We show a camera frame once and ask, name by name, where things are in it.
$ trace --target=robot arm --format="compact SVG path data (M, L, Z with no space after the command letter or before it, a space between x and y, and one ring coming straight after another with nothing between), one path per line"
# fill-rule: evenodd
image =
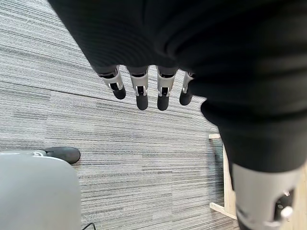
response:
M181 103L207 98L201 111L224 142L241 229L279 228L307 158L305 1L49 2L112 90L121 80L101 73L119 64L194 73ZM159 74L164 109L173 76ZM145 96L146 80L132 82Z

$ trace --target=striped carpet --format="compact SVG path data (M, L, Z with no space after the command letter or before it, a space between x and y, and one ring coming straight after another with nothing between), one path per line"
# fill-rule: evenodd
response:
M82 224L98 230L233 230L209 209L223 204L222 144L200 113L203 98L179 104L179 71L168 110L136 107L121 67L124 100L92 71L44 0L0 0L0 150L73 146L82 189Z

